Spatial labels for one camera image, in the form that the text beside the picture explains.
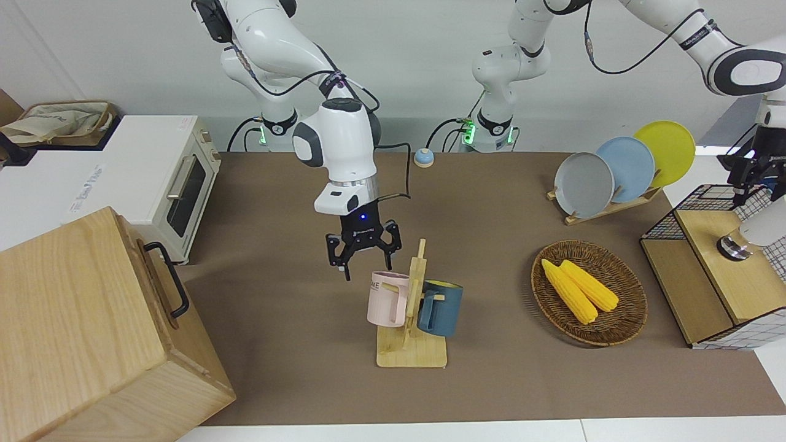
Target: blue mug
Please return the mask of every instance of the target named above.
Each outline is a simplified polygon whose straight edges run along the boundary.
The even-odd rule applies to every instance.
[[[423,284],[424,298],[417,328],[437,336],[453,336],[463,292],[464,287],[460,285],[427,279]]]

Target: mug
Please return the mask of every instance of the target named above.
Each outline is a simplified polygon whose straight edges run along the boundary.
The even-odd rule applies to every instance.
[[[403,326],[409,292],[409,276],[391,271],[373,272],[366,319],[382,327]]]
[[[460,285],[427,279],[423,284],[424,298],[417,328],[437,336],[453,336],[463,292],[464,287]]]

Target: woven tray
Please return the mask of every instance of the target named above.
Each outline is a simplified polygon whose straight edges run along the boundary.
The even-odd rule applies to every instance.
[[[581,324],[545,277],[541,259],[556,265],[571,260],[597,278],[619,297],[613,311],[599,311],[595,322]],[[543,315],[568,336],[586,344],[608,347],[636,337],[647,322],[647,297],[636,275],[617,256],[599,245],[584,241],[560,241],[535,258],[532,292]]]

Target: wooden box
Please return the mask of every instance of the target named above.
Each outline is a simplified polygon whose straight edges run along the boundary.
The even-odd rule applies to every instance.
[[[741,221],[735,212],[677,210],[685,239],[642,239],[685,342],[753,349],[786,336],[786,285],[761,252],[743,262],[716,249]]]
[[[172,317],[179,280],[110,208],[0,253],[0,279],[0,441],[173,441],[234,400],[196,308]]]

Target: corn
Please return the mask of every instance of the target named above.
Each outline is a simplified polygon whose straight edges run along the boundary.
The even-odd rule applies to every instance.
[[[612,311],[617,308],[617,304],[619,304],[617,295],[584,269],[569,260],[562,261],[560,269],[578,285],[587,298],[602,311]]]
[[[571,309],[573,316],[584,325],[597,319],[597,309],[582,293],[582,290],[549,260],[541,260],[545,276],[554,286],[562,301]]]

